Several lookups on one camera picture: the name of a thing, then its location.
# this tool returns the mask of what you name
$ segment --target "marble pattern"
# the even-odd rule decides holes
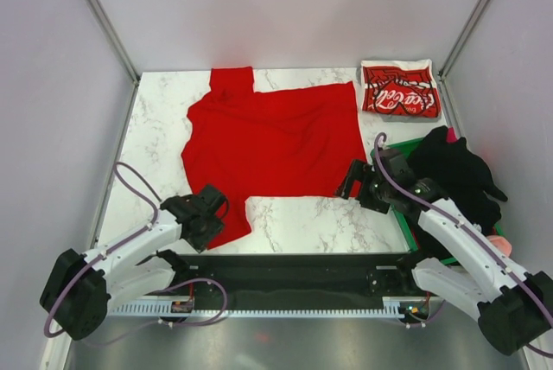
[[[121,160],[138,169],[162,198],[184,195],[190,187],[182,167],[181,151],[190,138],[188,107],[209,91],[209,71],[145,73],[138,89]],[[355,68],[256,70],[255,88],[270,94],[279,89],[355,81],[360,105],[363,93]],[[359,112],[365,150],[385,131],[388,143],[423,137],[444,124],[382,118]],[[144,187],[124,173],[140,190]],[[322,197],[251,197],[246,202],[252,233],[210,253],[324,253],[403,252],[407,245],[392,214],[365,210],[355,200]],[[114,182],[99,242],[141,226],[150,216],[147,205]],[[186,242],[171,246],[180,253],[193,250]]]

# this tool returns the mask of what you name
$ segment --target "folded red garment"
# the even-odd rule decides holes
[[[260,93],[245,67],[214,69],[210,86],[188,109],[193,130],[182,152],[192,191],[209,183],[230,203],[210,248],[251,231],[248,197],[330,197],[352,160],[365,160],[352,82]]]

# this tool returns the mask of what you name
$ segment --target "white wall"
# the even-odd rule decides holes
[[[0,0],[0,368],[36,369],[39,297],[85,249],[130,79],[84,0]]]
[[[140,71],[426,57],[439,68],[476,1],[101,0]]]
[[[493,0],[448,76],[469,143],[510,200],[513,256],[553,276],[553,3]]]

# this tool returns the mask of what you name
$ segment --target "gray floor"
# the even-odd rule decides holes
[[[107,341],[143,322],[113,318],[93,335]],[[152,326],[109,348],[74,343],[68,370],[521,370],[524,356],[493,350],[454,307],[426,329],[353,319],[228,319],[212,327]]]

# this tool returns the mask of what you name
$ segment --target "coca-cola logo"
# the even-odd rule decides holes
[[[406,73],[411,71],[399,69],[401,72],[406,72],[402,79],[396,68],[392,73],[389,68],[386,70],[388,72],[376,72],[373,75],[371,83],[365,90],[363,109],[369,112],[427,118],[435,118],[439,115],[439,99],[430,79],[422,78],[419,71],[416,71],[416,77],[409,78]]]

